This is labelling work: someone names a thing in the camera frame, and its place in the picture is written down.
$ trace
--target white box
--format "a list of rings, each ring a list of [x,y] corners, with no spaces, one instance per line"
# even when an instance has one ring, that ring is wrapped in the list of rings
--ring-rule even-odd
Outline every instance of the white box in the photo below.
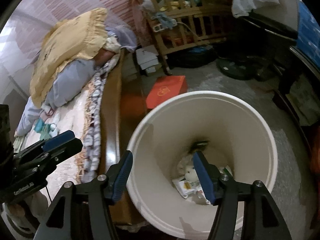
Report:
[[[159,55],[155,46],[150,45],[136,50],[137,62],[142,70],[159,64],[157,56]]]

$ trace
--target gold logo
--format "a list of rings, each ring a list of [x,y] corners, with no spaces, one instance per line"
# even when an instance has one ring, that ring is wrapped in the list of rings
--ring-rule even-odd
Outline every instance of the gold logo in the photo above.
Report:
[[[161,97],[167,94],[168,92],[170,92],[170,89],[168,87],[160,87],[157,95]]]

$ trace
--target screw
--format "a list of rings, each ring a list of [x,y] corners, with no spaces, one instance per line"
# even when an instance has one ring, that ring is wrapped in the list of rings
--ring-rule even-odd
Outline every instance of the screw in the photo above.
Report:
[[[107,178],[107,176],[104,174],[98,176],[99,181],[104,181],[106,178]]]
[[[227,181],[227,180],[229,180],[229,177],[226,174],[222,174],[221,179]]]
[[[263,186],[263,182],[261,180],[256,180],[254,182],[258,187],[262,187]]]
[[[67,181],[63,186],[65,188],[70,188],[72,186],[72,182],[71,181]]]

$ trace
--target sheer curtain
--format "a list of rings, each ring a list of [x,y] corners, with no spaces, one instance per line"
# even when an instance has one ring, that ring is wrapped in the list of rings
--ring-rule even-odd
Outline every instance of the sheer curtain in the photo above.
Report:
[[[20,90],[29,95],[32,62],[41,48],[43,37],[56,22],[97,7],[106,7],[109,9],[106,26],[126,30],[130,26],[122,19],[133,25],[130,1],[23,0],[0,34],[0,67],[15,80]]]

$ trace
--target cardboard box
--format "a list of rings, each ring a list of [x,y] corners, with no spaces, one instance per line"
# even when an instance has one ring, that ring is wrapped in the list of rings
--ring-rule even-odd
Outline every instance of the cardboard box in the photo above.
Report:
[[[153,109],[169,98],[185,93],[187,90],[185,76],[159,77],[147,97],[147,107]]]
[[[159,61],[157,56],[159,55],[155,46],[150,45],[136,50],[137,62],[142,70],[158,65]]]

